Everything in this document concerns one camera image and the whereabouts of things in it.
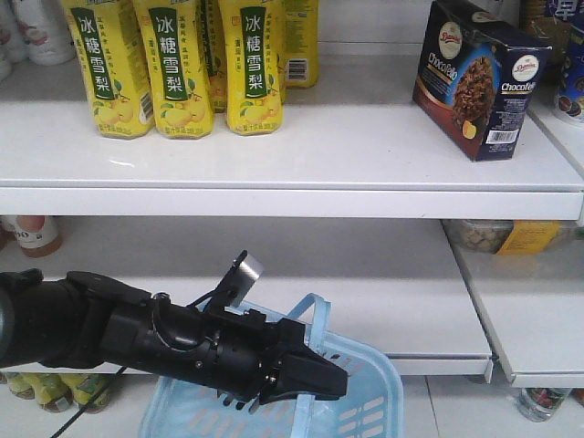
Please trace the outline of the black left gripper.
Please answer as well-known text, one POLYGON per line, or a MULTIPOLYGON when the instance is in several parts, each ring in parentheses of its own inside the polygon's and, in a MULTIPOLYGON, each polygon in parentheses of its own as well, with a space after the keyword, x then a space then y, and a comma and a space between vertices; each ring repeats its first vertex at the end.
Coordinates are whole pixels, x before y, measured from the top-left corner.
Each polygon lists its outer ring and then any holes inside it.
POLYGON ((260 405, 311 395, 336 401, 347 394, 349 375, 317 355, 310 358, 306 326, 276 322, 251 309, 181 308, 158 301, 152 311, 152 372, 231 394, 260 405))

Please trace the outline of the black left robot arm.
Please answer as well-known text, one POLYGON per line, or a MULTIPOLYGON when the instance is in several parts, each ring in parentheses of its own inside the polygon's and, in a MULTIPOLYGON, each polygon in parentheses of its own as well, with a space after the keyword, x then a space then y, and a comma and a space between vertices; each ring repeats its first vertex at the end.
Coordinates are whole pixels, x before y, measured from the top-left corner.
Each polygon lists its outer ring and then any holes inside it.
POLYGON ((37 269, 1 275, 1 363, 91 369, 109 362, 261 403, 311 393, 302 324, 226 311, 242 285, 226 275, 192 304, 174 305, 113 278, 37 269))

